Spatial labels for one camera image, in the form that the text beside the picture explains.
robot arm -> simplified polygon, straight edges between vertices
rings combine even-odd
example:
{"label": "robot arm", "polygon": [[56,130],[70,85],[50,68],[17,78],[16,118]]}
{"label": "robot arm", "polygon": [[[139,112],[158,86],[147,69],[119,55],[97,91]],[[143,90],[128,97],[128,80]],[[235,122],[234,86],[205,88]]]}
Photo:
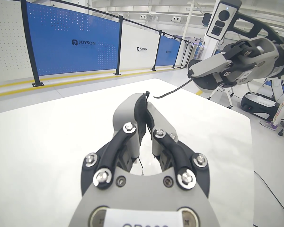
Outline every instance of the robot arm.
{"label": "robot arm", "polygon": [[[249,38],[225,46],[223,51],[205,60],[191,60],[188,77],[193,79],[200,90],[211,92],[219,87],[233,87],[253,79],[275,78],[284,75],[284,37],[272,28],[252,17],[240,14],[239,0],[221,0],[207,35],[221,40],[227,31],[234,31]],[[249,32],[234,27],[238,19],[251,22]],[[268,36],[258,37],[264,29]]]}
{"label": "robot arm", "polygon": [[[107,209],[178,212],[183,225],[219,227],[208,201],[207,158],[178,140],[174,127],[147,102],[147,94],[133,94],[116,109],[112,140],[84,158],[83,197],[70,227],[87,223],[89,227],[106,227],[105,219],[110,217],[106,215]],[[146,127],[150,130],[152,152],[162,173],[137,176],[130,170],[139,157]],[[124,224],[135,226],[135,223]]]}

perforated panel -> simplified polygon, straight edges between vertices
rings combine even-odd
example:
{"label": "perforated panel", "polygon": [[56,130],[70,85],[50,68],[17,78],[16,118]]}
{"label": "perforated panel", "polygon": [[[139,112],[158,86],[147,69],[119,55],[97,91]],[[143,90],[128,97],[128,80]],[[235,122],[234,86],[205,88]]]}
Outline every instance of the perforated panel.
{"label": "perforated panel", "polygon": [[0,83],[28,77],[33,77],[33,73],[20,2],[0,0]]}
{"label": "perforated panel", "polygon": [[27,4],[39,75],[117,68],[119,23],[40,4]]}
{"label": "perforated panel", "polygon": [[156,66],[174,65],[179,47],[179,41],[161,36]]}

joyson logo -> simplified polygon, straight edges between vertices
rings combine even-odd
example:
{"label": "joyson logo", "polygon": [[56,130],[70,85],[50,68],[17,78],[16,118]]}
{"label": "joyson logo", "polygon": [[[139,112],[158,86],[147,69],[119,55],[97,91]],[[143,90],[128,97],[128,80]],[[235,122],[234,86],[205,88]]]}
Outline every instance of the joyson logo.
{"label": "joyson logo", "polygon": [[95,41],[78,41],[76,39],[73,39],[71,43],[75,46],[77,46],[78,44],[81,44],[81,45],[95,45],[96,44]]}
{"label": "joyson logo", "polygon": [[147,51],[147,48],[137,47],[137,52],[146,52],[146,51]]}

white tabletop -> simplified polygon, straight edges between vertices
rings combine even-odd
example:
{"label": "white tabletop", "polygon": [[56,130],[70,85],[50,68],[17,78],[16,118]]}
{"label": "white tabletop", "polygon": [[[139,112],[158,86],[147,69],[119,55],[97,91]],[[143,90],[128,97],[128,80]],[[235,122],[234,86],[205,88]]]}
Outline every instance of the white tabletop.
{"label": "white tabletop", "polygon": [[[83,158],[111,140],[118,105],[146,91],[180,141],[207,156],[209,201],[221,227],[252,226],[249,119],[183,89],[152,97],[175,88],[152,79],[0,113],[0,226],[68,226],[81,200]],[[145,175],[154,162],[150,143],[146,134],[140,155]]]}

gray floor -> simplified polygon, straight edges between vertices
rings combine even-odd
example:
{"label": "gray floor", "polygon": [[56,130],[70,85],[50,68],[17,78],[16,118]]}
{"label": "gray floor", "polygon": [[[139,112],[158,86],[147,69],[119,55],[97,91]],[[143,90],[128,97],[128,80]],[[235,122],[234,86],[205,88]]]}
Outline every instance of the gray floor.
{"label": "gray floor", "polygon": [[[154,78],[161,79],[176,86],[180,86],[188,81],[187,70],[184,69],[135,77],[120,77],[92,83],[80,83],[78,85],[46,88],[38,90],[37,92],[26,92],[0,97],[0,112]],[[185,90],[190,92],[195,92],[194,88],[194,85],[191,83],[184,87]],[[236,95],[242,97],[244,93],[245,91],[243,91],[240,86],[235,87]],[[216,102],[223,106],[228,106],[225,93],[217,92],[213,96],[212,101],[213,103]],[[280,137],[277,132],[264,128],[259,124],[259,118],[241,110],[239,98],[232,97],[232,101],[234,104],[233,110],[250,118],[253,138],[253,153],[250,155],[254,157],[254,169],[262,176],[284,206],[284,136]],[[189,107],[189,103],[182,102],[182,105],[179,105],[179,108],[182,109],[186,109],[187,107]],[[254,224],[259,227],[284,226],[284,210],[256,175]]]}

